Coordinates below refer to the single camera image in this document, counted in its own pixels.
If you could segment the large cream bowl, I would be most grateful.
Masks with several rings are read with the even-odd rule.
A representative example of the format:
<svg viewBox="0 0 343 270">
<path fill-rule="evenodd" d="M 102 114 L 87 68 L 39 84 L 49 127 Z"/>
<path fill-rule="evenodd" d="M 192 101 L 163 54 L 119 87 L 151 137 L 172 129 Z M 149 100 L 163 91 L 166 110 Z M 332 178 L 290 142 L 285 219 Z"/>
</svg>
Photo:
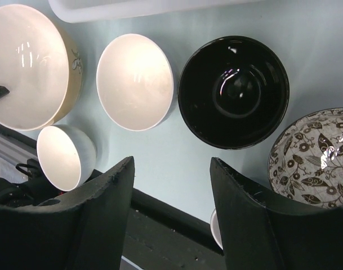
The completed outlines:
<svg viewBox="0 0 343 270">
<path fill-rule="evenodd" d="M 52 125 L 74 107 L 83 65 L 76 42 L 33 7 L 0 7 L 0 124 L 17 131 Z"/>
</svg>

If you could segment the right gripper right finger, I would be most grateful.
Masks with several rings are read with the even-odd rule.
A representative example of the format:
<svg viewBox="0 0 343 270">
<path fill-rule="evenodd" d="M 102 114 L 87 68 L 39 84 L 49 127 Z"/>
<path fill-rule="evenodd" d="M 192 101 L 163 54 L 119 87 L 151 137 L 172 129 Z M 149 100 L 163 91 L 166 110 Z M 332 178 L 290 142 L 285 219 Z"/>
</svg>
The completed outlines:
<svg viewBox="0 0 343 270">
<path fill-rule="evenodd" d="M 227 269 L 343 269 L 343 205 L 323 209 L 210 163 Z"/>
</svg>

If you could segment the medium white bowl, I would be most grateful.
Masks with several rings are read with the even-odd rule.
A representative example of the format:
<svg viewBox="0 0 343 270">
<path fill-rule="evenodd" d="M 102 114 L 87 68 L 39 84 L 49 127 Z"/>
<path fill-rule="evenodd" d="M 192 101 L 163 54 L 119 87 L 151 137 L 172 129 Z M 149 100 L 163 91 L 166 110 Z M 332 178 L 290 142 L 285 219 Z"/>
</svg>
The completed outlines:
<svg viewBox="0 0 343 270">
<path fill-rule="evenodd" d="M 147 131 L 165 120 L 175 95 L 168 58 L 151 39 L 124 34 L 103 50 L 96 88 L 107 116 L 133 132 Z"/>
</svg>

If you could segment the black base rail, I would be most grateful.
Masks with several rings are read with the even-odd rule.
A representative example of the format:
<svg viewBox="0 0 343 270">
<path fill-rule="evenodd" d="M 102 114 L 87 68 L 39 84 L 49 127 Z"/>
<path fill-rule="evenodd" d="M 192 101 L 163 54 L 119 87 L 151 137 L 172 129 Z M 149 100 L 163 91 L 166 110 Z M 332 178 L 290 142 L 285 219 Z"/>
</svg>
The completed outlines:
<svg viewBox="0 0 343 270">
<path fill-rule="evenodd" d="M 132 189 L 121 264 L 141 269 L 224 269 L 206 222 Z"/>
</svg>

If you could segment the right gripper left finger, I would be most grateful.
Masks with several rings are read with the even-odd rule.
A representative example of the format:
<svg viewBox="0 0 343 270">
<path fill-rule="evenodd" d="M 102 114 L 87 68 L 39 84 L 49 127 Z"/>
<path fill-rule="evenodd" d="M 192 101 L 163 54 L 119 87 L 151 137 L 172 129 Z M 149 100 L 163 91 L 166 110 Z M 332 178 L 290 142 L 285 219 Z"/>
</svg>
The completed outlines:
<svg viewBox="0 0 343 270">
<path fill-rule="evenodd" d="M 40 205 L 0 204 L 0 269 L 118 269 L 135 162 Z"/>
</svg>

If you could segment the black glossy bowl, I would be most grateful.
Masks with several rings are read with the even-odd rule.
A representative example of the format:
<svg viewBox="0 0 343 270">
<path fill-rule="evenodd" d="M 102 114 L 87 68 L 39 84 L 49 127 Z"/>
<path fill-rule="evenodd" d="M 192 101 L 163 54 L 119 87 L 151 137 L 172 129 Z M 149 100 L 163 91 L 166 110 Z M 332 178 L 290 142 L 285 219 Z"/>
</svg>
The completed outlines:
<svg viewBox="0 0 343 270">
<path fill-rule="evenodd" d="M 185 64 L 177 90 L 181 117 L 204 143 L 239 150 L 267 139 L 288 107 L 289 79 L 279 57 L 250 37 L 212 40 Z"/>
</svg>

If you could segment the small white bowl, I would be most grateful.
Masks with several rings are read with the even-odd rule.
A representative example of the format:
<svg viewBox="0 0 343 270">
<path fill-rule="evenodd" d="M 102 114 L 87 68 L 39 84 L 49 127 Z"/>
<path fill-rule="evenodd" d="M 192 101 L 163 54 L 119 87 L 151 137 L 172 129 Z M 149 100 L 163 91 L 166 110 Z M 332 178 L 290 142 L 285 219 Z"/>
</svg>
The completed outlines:
<svg viewBox="0 0 343 270">
<path fill-rule="evenodd" d="M 48 181 L 57 189 L 68 192 L 89 179 L 95 168 L 97 150 L 80 129 L 51 125 L 38 135 L 37 156 Z"/>
</svg>

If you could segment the white plastic bin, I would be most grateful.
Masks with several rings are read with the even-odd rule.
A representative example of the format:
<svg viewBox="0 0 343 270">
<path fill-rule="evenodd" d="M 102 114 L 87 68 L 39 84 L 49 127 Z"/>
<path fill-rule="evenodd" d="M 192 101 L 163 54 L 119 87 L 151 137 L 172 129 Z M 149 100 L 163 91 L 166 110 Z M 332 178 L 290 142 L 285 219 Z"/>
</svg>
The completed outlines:
<svg viewBox="0 0 343 270">
<path fill-rule="evenodd" d="M 144 0 L 144 1 L 63 1 L 49 0 L 55 15 L 68 23 L 123 19 L 213 6 L 248 3 L 249 0 Z"/>
</svg>

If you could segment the floral patterned bowl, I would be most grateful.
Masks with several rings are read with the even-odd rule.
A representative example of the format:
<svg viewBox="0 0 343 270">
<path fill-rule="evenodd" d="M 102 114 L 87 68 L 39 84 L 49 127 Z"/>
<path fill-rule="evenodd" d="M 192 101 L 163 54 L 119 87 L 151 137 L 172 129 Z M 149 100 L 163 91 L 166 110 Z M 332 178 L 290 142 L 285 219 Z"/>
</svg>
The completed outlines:
<svg viewBox="0 0 343 270">
<path fill-rule="evenodd" d="M 268 158 L 271 189 L 321 208 L 343 204 L 343 108 L 311 113 L 282 132 Z"/>
</svg>

